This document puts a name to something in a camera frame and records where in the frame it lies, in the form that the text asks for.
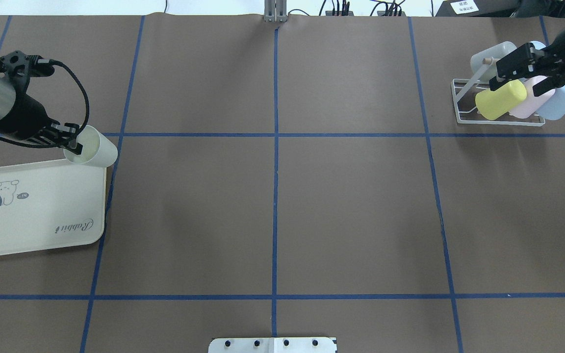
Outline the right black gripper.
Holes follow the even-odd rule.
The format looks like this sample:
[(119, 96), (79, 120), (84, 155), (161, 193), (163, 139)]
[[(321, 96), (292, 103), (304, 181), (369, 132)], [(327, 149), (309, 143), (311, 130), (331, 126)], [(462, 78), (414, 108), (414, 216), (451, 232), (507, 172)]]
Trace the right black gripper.
[(488, 81), (491, 91), (495, 92), (511, 81), (535, 76), (546, 76), (532, 85), (536, 98), (558, 86), (565, 86), (565, 29), (543, 49), (545, 56), (531, 55), (530, 46), (525, 43), (498, 60), (496, 76)]

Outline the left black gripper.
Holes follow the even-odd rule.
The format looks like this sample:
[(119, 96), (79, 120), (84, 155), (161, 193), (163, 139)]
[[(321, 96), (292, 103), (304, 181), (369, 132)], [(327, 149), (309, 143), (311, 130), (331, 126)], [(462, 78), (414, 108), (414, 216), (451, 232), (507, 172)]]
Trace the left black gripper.
[(38, 145), (59, 144), (72, 149), (72, 154), (81, 155), (83, 145), (74, 136), (79, 125), (60, 123), (49, 118), (41, 103), (28, 94), (16, 96), (13, 108), (3, 119), (3, 134), (20, 142)]

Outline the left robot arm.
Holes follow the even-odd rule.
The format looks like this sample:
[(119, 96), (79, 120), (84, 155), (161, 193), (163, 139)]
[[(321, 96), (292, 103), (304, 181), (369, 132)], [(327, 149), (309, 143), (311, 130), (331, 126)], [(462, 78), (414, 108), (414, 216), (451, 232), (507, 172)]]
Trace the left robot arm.
[[(34, 77), (48, 77), (61, 67), (76, 83), (84, 99), (83, 123), (60, 123), (27, 90)], [(29, 149), (59, 148), (81, 155), (81, 132), (90, 118), (88, 95), (76, 74), (63, 62), (38, 54), (13, 51), (0, 56), (0, 141)]]

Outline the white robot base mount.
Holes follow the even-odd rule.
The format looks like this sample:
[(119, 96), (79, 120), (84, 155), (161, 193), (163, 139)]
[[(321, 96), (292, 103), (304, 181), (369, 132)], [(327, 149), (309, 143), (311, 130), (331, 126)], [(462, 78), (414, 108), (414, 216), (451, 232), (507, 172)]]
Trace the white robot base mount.
[(213, 339), (209, 353), (336, 353), (330, 337), (253, 337)]

